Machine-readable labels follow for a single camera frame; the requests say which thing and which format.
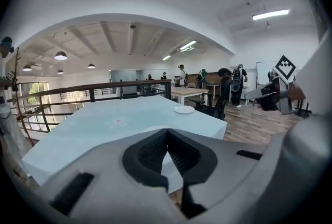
wooden floor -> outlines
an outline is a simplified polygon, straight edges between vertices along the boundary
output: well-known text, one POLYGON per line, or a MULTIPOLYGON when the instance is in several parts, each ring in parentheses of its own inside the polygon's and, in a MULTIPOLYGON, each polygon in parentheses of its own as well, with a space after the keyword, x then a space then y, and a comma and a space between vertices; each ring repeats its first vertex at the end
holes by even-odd
MULTIPOLYGON (((186 105, 194 106, 189 101, 186 101, 186 105)), ((273 135, 286 132, 301 120, 303 119, 294 114, 282 116, 279 111, 262 111, 252 103, 241 108, 227 105, 225 118, 227 129, 224 140, 267 145, 273 135)), ((31 177, 27 178, 14 161, 11 160, 11 164, 20 175, 17 177, 18 180, 33 190, 38 188, 38 184, 31 177)), ((174 204, 180 206, 182 190, 172 193, 170 198, 174 204)))

railing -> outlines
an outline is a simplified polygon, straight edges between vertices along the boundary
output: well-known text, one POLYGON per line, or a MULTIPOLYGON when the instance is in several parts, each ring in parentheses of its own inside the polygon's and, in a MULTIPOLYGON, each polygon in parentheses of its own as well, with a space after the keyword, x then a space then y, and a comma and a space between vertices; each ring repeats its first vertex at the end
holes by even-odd
POLYGON ((28 124, 28 131, 36 131, 36 132, 46 132, 48 133, 52 128, 59 124, 59 122, 53 121, 49 122, 47 117, 52 117, 55 119, 55 116, 68 116, 73 113, 54 113, 52 106, 56 105, 68 105, 68 104, 82 104, 82 103, 94 103, 99 101, 108 101, 108 100, 117 100, 117 99, 131 99, 135 97, 141 96, 154 96, 154 95, 163 95, 167 99, 171 99, 171 81, 170 80, 147 80, 147 81, 121 81, 121 82, 111 82, 111 83, 99 83, 93 85, 83 85, 83 86, 75 86, 69 88, 61 88, 61 89, 53 89, 48 91, 42 91, 38 93, 33 93, 29 95, 24 95, 18 97, 17 104, 20 104, 21 100, 26 100, 31 97, 35 97, 36 101, 39 104, 29 105, 29 107, 33 106, 20 114, 16 115, 17 121, 26 127, 28 124), (160 92, 153 92, 151 86, 154 85, 164 85, 164 91, 160 92), (120 96, 112 96, 112 97, 102 97, 96 98, 99 95, 113 95, 114 90, 120 88, 119 90, 122 91, 123 87, 136 87, 138 90, 137 94, 130 94, 130 95, 123 95, 120 93, 120 96), (86 100, 79 100, 79 101, 69 101, 69 102, 57 102, 57 103, 49 103, 51 95, 60 95, 60 99, 78 99, 80 97, 86 97, 86 100), (38 126, 39 129, 33 129, 31 125, 38 126))

office chair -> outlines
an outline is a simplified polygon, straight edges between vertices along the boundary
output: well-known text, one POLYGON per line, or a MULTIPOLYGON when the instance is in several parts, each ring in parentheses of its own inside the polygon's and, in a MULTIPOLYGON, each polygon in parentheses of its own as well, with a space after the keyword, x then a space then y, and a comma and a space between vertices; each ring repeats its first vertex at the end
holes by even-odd
POLYGON ((216 105, 212 107, 212 94, 207 94, 208 106, 204 105, 204 100, 202 99, 189 99, 192 102, 196 103, 195 110, 200 111, 201 113, 210 115, 212 117, 224 120, 225 118, 225 108, 227 101, 229 99, 229 88, 232 83, 232 80, 226 80, 222 82, 222 93, 217 101, 216 105))

